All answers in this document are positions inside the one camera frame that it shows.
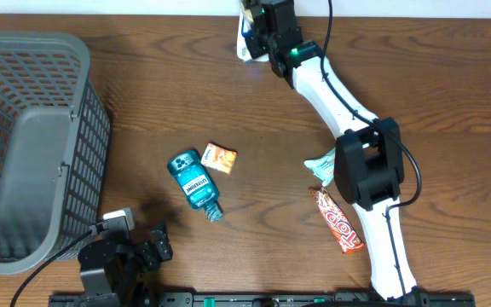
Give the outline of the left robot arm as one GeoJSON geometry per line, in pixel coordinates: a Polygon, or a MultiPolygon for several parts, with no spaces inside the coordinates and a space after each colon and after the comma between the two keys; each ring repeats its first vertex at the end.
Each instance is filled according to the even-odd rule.
{"type": "Polygon", "coordinates": [[[87,306],[158,306],[158,295],[145,281],[146,274],[172,260],[166,223],[158,223],[150,238],[135,243],[125,217],[97,223],[99,240],[78,254],[87,306]]]}

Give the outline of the small orange tissue pack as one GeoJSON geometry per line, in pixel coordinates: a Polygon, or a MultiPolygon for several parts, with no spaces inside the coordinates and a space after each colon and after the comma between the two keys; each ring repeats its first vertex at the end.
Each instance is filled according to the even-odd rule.
{"type": "Polygon", "coordinates": [[[220,147],[215,143],[209,142],[202,154],[200,163],[216,171],[230,174],[234,168],[237,158],[235,151],[220,147]]]}

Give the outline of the pale green snack packet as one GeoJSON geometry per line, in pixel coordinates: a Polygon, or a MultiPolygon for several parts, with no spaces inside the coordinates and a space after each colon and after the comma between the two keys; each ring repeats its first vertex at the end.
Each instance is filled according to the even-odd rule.
{"type": "Polygon", "coordinates": [[[336,149],[333,148],[320,158],[307,159],[303,162],[321,180],[323,187],[328,186],[334,178],[335,153],[336,149]]]}

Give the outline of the blue Listerine mouthwash bottle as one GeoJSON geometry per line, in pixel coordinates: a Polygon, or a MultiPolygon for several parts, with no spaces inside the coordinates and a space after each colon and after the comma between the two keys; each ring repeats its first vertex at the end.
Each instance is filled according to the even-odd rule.
{"type": "Polygon", "coordinates": [[[218,205],[220,192],[200,163],[195,150],[178,154],[168,162],[167,169],[176,179],[192,209],[203,211],[210,222],[222,218],[222,210],[218,205]]]}

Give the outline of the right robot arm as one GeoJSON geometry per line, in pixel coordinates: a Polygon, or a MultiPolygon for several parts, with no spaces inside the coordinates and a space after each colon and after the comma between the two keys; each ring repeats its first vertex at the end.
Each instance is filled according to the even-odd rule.
{"type": "Polygon", "coordinates": [[[292,0],[240,0],[238,48],[244,61],[268,59],[321,116],[335,138],[334,182],[361,221],[371,261],[371,284],[388,302],[406,303],[417,288],[407,263],[399,210],[408,159],[416,181],[419,166],[401,141],[392,118],[363,107],[332,70],[328,45],[303,38],[292,0]]]}

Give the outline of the yellow snack chip bag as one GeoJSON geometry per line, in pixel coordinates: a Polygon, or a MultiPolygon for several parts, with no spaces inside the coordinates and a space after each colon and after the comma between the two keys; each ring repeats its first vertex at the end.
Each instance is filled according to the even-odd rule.
{"type": "Polygon", "coordinates": [[[252,24],[254,22],[252,8],[257,6],[257,0],[240,0],[240,5],[244,19],[252,24]]]}

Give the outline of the orange chocolate bar wrapper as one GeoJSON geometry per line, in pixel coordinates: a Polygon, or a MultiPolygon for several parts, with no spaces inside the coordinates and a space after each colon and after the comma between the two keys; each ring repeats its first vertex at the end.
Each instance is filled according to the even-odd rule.
{"type": "Polygon", "coordinates": [[[350,254],[363,249],[366,245],[327,189],[324,187],[309,188],[309,192],[343,253],[350,254]]]}

